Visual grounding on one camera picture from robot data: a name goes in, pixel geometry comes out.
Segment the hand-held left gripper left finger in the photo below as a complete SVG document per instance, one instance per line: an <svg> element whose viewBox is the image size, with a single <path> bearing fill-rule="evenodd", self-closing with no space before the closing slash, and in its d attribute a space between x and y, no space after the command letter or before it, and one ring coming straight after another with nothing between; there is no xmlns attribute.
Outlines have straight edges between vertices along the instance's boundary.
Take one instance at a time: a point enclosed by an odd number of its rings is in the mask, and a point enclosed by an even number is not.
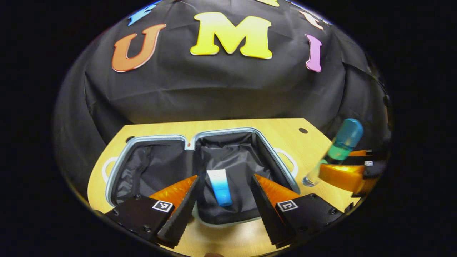
<svg viewBox="0 0 457 257"><path fill-rule="evenodd" d="M105 214L106 219L150 243L176 247L200 191L194 175L150 196L134 195Z"/></svg>

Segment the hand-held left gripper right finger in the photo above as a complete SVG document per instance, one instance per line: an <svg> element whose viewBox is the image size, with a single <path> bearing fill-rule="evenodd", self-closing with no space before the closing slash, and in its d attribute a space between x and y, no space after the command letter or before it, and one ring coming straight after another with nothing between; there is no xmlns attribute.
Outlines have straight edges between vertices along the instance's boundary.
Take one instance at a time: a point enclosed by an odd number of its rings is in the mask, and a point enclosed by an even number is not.
<svg viewBox="0 0 457 257"><path fill-rule="evenodd" d="M354 207L350 203L340 211L315 193L302 196L257 174L252 176L250 189L276 248L308 241L346 217Z"/></svg>

